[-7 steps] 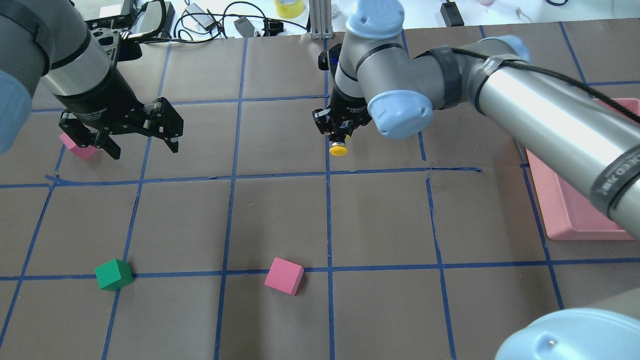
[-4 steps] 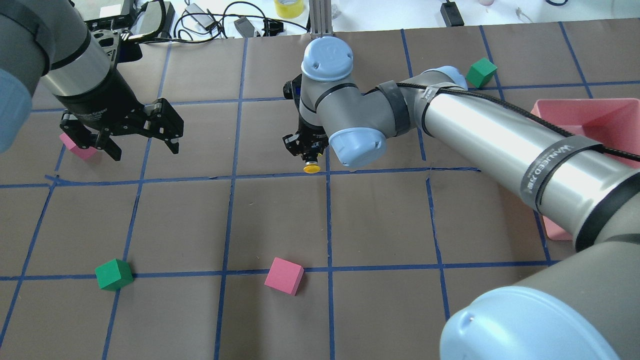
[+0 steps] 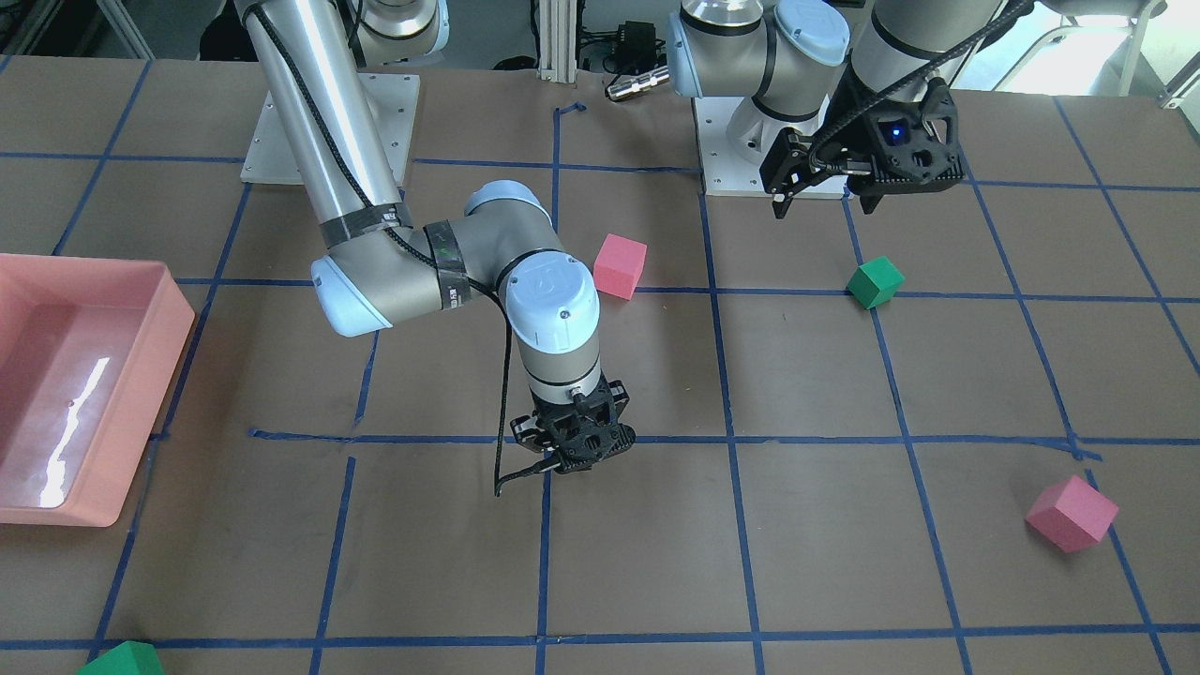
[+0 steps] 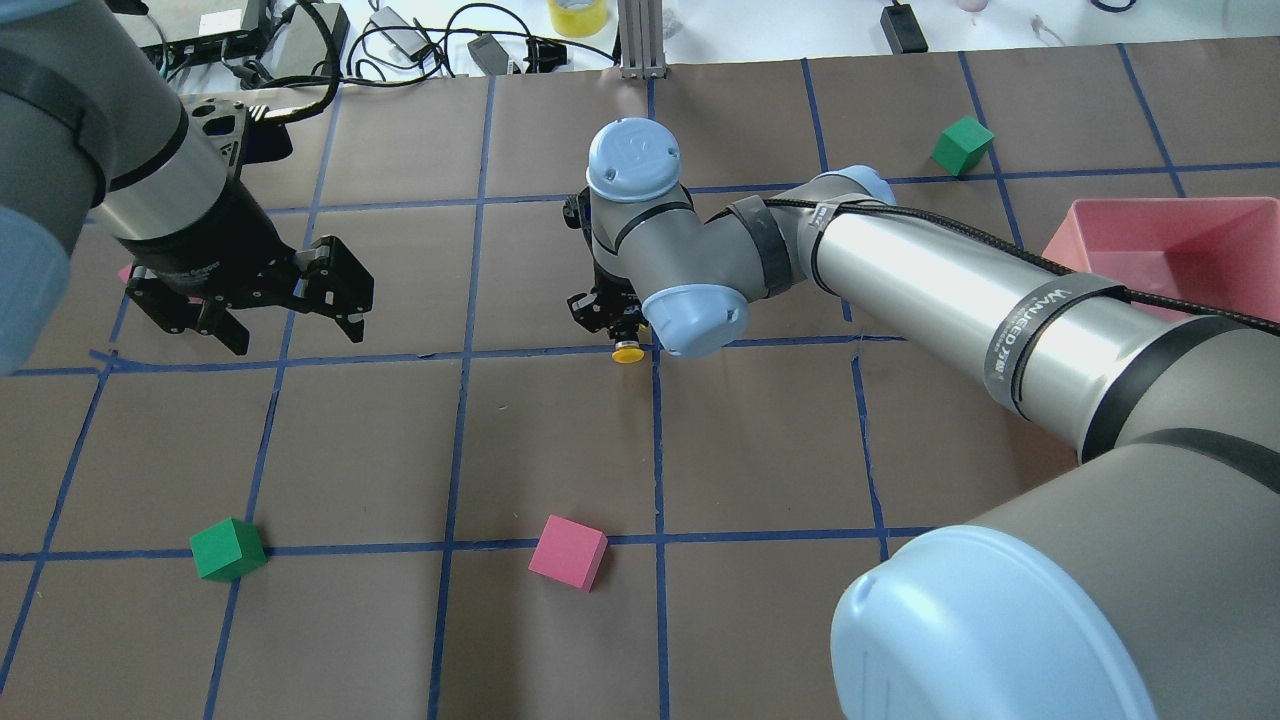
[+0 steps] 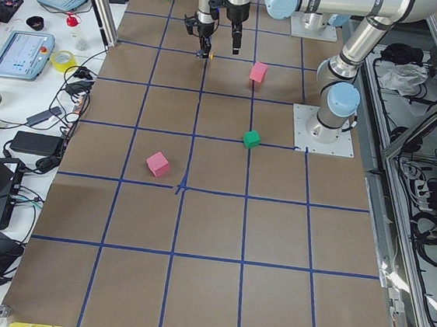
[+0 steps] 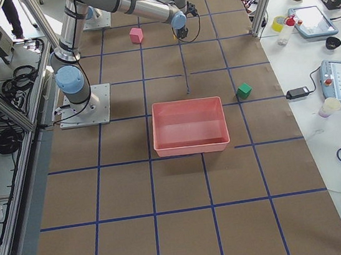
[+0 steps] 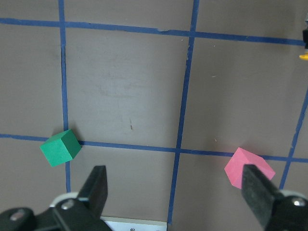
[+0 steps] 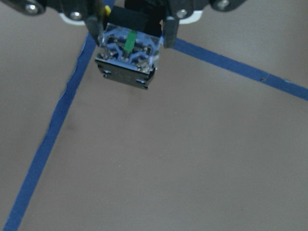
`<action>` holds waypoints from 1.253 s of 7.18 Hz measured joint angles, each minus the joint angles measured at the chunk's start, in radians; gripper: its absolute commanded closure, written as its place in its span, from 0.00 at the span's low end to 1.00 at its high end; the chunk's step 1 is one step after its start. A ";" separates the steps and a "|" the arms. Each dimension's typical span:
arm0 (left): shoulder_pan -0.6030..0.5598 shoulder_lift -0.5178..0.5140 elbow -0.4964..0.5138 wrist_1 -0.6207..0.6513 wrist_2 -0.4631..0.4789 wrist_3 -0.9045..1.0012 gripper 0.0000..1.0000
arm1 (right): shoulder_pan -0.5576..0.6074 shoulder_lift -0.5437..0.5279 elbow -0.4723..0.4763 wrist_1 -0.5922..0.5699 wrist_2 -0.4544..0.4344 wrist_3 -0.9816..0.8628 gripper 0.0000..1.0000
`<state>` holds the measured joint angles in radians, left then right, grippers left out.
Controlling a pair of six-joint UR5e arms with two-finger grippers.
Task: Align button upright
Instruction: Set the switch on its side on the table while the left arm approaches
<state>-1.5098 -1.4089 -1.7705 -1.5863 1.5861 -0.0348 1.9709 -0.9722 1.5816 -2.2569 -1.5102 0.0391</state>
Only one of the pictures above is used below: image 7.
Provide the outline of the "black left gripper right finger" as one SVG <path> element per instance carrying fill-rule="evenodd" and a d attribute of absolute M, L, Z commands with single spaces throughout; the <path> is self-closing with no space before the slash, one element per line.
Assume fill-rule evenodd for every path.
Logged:
<path fill-rule="evenodd" d="M 284 198 L 281 191 L 252 164 L 243 167 L 242 196 L 263 228 L 269 224 L 277 203 Z"/>

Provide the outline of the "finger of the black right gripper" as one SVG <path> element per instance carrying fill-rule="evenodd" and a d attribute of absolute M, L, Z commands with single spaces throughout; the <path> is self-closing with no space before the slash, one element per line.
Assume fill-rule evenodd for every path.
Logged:
<path fill-rule="evenodd" d="M 305 17 L 306 28 L 302 31 L 303 42 L 305 44 L 305 49 L 308 49 L 308 15 Z"/>

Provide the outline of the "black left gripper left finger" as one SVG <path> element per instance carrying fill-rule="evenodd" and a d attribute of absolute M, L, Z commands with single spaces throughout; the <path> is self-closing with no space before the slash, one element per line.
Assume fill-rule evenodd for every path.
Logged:
<path fill-rule="evenodd" d="M 96 217 L 100 218 L 107 200 L 107 172 L 106 166 L 95 166 L 82 188 L 77 199 L 90 210 Z"/>

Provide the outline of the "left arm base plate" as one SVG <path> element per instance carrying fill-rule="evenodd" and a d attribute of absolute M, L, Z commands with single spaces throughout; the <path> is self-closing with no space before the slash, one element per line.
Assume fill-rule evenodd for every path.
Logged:
<path fill-rule="evenodd" d="M 153 220 L 101 217 L 113 231 L 167 231 L 167 223 Z"/>

